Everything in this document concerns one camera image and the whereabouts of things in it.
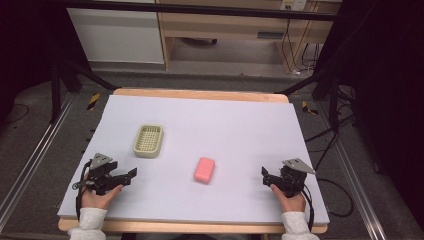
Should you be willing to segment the black metal stand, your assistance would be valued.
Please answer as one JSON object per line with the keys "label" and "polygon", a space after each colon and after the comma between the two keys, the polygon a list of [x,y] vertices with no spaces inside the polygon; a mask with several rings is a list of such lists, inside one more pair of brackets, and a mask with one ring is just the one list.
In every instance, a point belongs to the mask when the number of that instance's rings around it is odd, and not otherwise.
{"label": "black metal stand", "polygon": [[82,89],[82,85],[77,78],[77,75],[83,75],[98,85],[108,90],[116,90],[118,86],[115,86],[106,80],[95,75],[91,70],[86,69],[71,60],[58,60],[56,61],[51,69],[51,99],[52,99],[52,115],[51,123],[58,120],[61,110],[61,83],[65,84],[65,87],[69,92],[79,92]]}
{"label": "black metal stand", "polygon": [[328,121],[330,123],[330,127],[335,132],[337,132],[339,128],[337,112],[338,72],[335,68],[323,67],[320,71],[314,73],[312,76],[300,81],[299,83],[296,83],[295,85],[285,90],[277,91],[277,94],[288,96],[295,91],[310,85],[313,82],[317,83],[312,93],[314,100],[323,100],[326,94],[329,94],[330,96]]}

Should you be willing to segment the metal floor rail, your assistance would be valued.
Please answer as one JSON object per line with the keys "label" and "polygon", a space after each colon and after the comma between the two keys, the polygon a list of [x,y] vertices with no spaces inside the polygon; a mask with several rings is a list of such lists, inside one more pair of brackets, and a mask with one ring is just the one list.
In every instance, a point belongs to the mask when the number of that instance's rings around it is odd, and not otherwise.
{"label": "metal floor rail", "polygon": [[63,121],[66,119],[72,106],[76,93],[67,93],[64,102],[59,106],[59,114],[56,119],[48,125],[43,136],[38,141],[23,169],[19,172],[8,194],[0,204],[0,233],[4,230],[19,200],[41,163],[44,155],[53,142]]}
{"label": "metal floor rail", "polygon": [[337,217],[330,214],[332,224],[344,220],[348,222],[344,230],[351,232],[350,239],[358,239],[360,233],[365,233],[366,240],[387,240],[375,206],[369,194],[374,190],[372,178],[374,173],[373,161],[365,148],[356,127],[355,116],[347,103],[337,103],[338,131],[329,133],[328,151],[321,155],[318,175],[324,181],[332,181],[325,186],[324,199],[335,206],[335,195],[330,196],[330,189],[336,188],[341,197],[347,201],[347,213]]}

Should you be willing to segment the white wall outlet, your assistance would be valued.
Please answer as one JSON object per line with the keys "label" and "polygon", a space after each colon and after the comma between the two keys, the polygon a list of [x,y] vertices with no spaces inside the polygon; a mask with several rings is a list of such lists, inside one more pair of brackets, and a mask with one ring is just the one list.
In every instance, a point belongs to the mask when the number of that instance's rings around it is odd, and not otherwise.
{"label": "white wall outlet", "polygon": [[282,0],[280,9],[288,11],[302,11],[306,6],[307,0]]}

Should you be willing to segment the wooden desk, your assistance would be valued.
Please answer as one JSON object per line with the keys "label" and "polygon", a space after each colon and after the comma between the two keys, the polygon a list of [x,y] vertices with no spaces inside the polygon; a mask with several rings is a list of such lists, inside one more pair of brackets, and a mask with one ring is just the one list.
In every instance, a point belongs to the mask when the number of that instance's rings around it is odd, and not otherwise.
{"label": "wooden desk", "polygon": [[[159,4],[182,4],[281,10],[282,0],[155,0]],[[343,0],[307,0],[299,12],[339,12]],[[332,28],[329,21],[287,20],[257,17],[160,13],[159,26],[165,60],[171,59],[175,38],[237,39],[273,42],[288,72],[300,68],[298,59],[308,44],[323,44]]]}

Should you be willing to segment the black horizontal frame bar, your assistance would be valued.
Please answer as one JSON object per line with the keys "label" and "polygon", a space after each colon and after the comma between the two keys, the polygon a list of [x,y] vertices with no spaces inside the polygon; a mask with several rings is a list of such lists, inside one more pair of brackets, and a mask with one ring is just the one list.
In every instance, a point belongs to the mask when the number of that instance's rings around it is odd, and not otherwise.
{"label": "black horizontal frame bar", "polygon": [[199,6],[181,4],[156,4],[134,3],[97,0],[54,0],[56,3],[67,8],[95,9],[95,10],[119,10],[137,12],[175,13],[175,14],[198,14],[217,16],[239,16],[273,19],[295,19],[316,21],[337,21],[340,15],[331,13],[295,12],[283,10],[266,10],[251,8],[234,8],[218,6]]}

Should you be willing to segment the beige slotted soap dish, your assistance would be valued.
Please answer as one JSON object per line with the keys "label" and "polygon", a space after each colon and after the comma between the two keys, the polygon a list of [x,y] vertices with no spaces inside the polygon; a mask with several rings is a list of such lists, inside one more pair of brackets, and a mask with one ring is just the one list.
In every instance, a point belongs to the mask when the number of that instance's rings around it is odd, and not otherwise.
{"label": "beige slotted soap dish", "polygon": [[160,125],[142,125],[134,142],[134,154],[140,158],[153,159],[158,157],[163,136],[164,131]]}

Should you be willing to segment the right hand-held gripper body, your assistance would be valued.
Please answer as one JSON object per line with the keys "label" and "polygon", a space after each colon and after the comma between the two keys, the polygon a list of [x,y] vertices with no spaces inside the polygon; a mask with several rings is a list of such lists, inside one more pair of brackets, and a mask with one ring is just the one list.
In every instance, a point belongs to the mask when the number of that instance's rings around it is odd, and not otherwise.
{"label": "right hand-held gripper body", "polygon": [[288,198],[292,198],[304,189],[308,174],[315,175],[316,171],[300,158],[284,160],[283,167],[280,169],[281,182],[278,188]]}

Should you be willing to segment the person's right hand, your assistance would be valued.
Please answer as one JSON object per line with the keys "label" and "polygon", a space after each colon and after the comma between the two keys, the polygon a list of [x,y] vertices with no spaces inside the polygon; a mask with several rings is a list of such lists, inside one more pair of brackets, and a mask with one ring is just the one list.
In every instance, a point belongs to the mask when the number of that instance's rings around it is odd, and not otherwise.
{"label": "person's right hand", "polygon": [[305,210],[306,200],[302,194],[288,198],[276,185],[272,184],[270,188],[279,201],[283,213],[303,212]]}

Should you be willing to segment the pink soap bar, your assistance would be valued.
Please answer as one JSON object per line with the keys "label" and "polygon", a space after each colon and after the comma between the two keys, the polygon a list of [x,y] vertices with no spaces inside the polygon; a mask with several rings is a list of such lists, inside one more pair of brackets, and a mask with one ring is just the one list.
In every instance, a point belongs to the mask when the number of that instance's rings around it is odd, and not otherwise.
{"label": "pink soap bar", "polygon": [[213,159],[202,157],[199,159],[194,172],[194,180],[208,184],[213,176],[215,161]]}

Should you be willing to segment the person's left hand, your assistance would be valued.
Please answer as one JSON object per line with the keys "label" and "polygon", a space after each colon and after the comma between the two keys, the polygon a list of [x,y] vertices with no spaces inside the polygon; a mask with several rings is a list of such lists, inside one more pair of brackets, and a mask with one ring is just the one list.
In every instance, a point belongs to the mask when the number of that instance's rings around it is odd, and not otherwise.
{"label": "person's left hand", "polygon": [[107,210],[112,200],[122,191],[123,185],[118,185],[105,195],[97,195],[92,190],[85,188],[82,192],[82,208],[98,208]]}

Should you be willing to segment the black curtain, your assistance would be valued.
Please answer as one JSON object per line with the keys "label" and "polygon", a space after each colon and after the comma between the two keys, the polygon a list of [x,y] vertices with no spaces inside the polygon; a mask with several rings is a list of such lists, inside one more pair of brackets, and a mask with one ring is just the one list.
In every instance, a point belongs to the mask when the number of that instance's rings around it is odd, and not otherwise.
{"label": "black curtain", "polygon": [[90,68],[66,8],[44,0],[0,0],[0,121],[19,92],[50,79],[52,47]]}
{"label": "black curtain", "polygon": [[380,166],[424,230],[424,0],[342,0],[318,69],[354,88]]}

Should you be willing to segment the yellow black floor tape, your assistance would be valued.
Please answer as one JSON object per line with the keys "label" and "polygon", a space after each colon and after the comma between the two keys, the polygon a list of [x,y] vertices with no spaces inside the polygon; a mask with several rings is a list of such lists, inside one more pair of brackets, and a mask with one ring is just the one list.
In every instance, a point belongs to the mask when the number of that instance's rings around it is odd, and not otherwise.
{"label": "yellow black floor tape", "polygon": [[302,111],[310,113],[312,115],[319,115],[319,111],[315,109],[310,109],[306,101],[302,101]]}
{"label": "yellow black floor tape", "polygon": [[94,106],[96,105],[99,97],[100,97],[100,93],[93,94],[86,109],[92,110]]}

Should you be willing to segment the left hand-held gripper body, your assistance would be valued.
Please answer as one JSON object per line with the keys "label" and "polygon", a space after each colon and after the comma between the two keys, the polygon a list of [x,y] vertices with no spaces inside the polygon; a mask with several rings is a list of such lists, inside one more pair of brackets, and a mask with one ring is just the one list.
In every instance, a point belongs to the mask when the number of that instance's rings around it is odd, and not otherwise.
{"label": "left hand-held gripper body", "polygon": [[82,172],[81,180],[74,183],[72,189],[77,190],[85,186],[87,189],[94,190],[97,195],[105,195],[116,187],[114,180],[117,179],[117,175],[112,176],[111,172],[117,167],[117,161],[104,154],[96,153],[84,165],[84,169],[88,168],[88,176],[84,177],[85,172]]}

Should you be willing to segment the white cabinet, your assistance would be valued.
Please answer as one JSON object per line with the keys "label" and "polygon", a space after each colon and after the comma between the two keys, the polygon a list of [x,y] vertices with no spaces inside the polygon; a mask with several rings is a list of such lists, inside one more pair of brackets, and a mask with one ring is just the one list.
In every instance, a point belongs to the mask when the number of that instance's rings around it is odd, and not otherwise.
{"label": "white cabinet", "polygon": [[155,13],[68,8],[91,62],[163,64]]}

